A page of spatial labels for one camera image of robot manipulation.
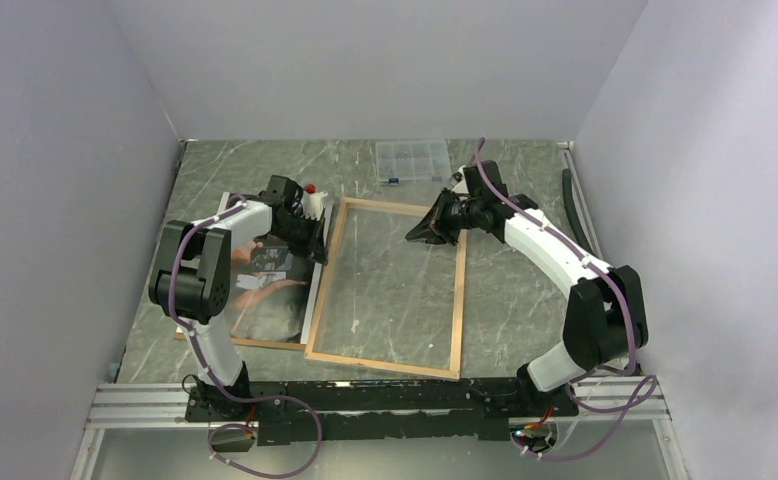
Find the printed photo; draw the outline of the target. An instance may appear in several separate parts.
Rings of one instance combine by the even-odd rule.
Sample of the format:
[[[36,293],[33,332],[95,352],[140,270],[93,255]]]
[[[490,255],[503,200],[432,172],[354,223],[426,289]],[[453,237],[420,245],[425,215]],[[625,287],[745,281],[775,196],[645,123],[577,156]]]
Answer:
[[[235,344],[299,349],[306,341],[333,203],[312,186],[222,194],[218,221],[184,226],[173,290],[183,321],[220,315]]]

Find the brown backing board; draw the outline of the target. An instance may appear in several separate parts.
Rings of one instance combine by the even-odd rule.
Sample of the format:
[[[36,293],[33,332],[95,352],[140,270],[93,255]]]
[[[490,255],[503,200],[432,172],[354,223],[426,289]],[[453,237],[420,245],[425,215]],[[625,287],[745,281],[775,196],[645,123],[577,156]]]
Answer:
[[[271,235],[240,244],[222,314],[239,346],[305,349],[323,266]]]

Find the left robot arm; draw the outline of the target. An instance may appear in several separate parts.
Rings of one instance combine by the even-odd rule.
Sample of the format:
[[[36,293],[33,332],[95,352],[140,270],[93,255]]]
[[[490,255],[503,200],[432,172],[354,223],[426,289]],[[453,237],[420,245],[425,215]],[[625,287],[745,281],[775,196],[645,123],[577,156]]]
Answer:
[[[191,222],[172,220],[161,231],[148,284],[151,302],[181,329],[198,363],[199,389],[228,420],[251,406],[249,373],[221,313],[230,296],[231,255],[271,235],[289,251],[327,261],[324,229],[328,195],[280,175],[257,194],[225,195],[223,209]]]

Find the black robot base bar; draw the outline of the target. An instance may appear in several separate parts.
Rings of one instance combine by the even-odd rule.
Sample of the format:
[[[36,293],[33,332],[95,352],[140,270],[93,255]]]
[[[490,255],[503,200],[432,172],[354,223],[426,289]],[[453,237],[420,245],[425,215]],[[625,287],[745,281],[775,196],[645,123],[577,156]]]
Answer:
[[[574,417],[577,405],[565,388],[539,393],[515,377],[458,381],[354,380],[255,381],[256,404],[227,401],[189,390],[184,418],[190,423],[256,422],[262,446],[294,442],[447,438],[501,441],[544,415]]]

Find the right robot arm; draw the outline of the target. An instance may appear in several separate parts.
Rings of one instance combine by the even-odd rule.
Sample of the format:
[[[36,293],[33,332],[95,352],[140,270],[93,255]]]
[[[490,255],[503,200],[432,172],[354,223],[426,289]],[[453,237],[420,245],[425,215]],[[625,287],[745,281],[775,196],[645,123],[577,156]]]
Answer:
[[[496,162],[478,162],[454,176],[457,184],[439,193],[406,240],[455,245],[461,232],[482,230],[536,265],[567,300],[558,343],[517,372],[519,409],[540,414],[554,390],[595,371],[633,373],[635,354],[648,340],[638,273],[581,247],[527,196],[509,195]]]

